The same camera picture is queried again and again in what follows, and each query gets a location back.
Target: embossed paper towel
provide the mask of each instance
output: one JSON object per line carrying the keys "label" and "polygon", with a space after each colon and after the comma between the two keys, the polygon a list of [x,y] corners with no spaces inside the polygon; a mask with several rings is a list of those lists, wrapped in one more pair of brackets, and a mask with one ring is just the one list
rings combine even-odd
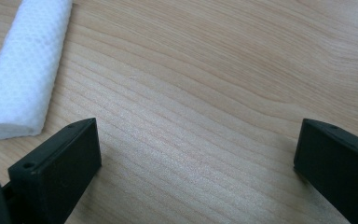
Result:
{"label": "embossed paper towel", "polygon": [[41,133],[72,0],[23,0],[0,51],[0,139]]}

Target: black clamp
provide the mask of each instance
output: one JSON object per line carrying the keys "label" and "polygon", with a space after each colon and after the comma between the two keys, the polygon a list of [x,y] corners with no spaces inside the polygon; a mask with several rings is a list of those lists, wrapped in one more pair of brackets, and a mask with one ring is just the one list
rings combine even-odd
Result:
{"label": "black clamp", "polygon": [[328,123],[304,119],[295,170],[350,223],[358,223],[357,136]]}
{"label": "black clamp", "polygon": [[0,224],[60,224],[101,167],[96,119],[72,123],[8,168]]}

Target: white paper towel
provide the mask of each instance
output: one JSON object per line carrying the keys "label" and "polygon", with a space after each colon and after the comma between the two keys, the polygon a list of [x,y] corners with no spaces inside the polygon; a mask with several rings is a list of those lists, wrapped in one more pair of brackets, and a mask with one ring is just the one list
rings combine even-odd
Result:
{"label": "white paper towel", "polygon": [[72,0],[23,0],[0,51],[0,139],[41,133]]}

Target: table surface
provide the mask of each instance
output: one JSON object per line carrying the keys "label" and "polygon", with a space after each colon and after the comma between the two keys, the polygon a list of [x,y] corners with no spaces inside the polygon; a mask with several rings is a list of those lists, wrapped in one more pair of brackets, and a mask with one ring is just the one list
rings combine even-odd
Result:
{"label": "table surface", "polygon": [[358,135],[358,1],[75,0],[45,128],[0,141],[0,182],[86,118],[103,168],[67,223],[347,223],[293,158],[303,118]]}

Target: small hole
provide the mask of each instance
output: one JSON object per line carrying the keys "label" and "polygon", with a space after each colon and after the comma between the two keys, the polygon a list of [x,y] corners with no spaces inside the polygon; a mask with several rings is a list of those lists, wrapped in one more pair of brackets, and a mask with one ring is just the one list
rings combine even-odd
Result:
{"label": "small hole", "polygon": [[27,162],[27,163],[23,164],[22,167],[24,167],[24,169],[30,169],[30,168],[34,167],[34,163],[33,162]]}

